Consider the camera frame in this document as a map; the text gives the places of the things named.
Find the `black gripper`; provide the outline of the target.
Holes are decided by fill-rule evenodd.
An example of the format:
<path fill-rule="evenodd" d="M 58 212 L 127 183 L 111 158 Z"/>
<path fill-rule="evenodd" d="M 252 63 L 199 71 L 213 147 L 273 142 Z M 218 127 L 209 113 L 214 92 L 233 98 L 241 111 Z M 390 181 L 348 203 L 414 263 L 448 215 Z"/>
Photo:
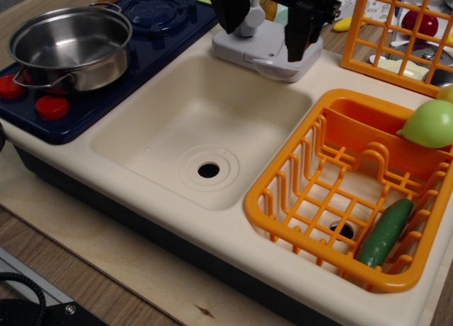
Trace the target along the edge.
<path fill-rule="evenodd" d="M 227 34 L 237 29 L 248 15 L 250 0 L 210 0 L 221 27 Z M 287 61 L 301 61 L 304 52 L 318 41 L 324 23 L 331 23 L 340 14 L 339 0 L 272 0 L 286 6 L 285 27 Z"/>

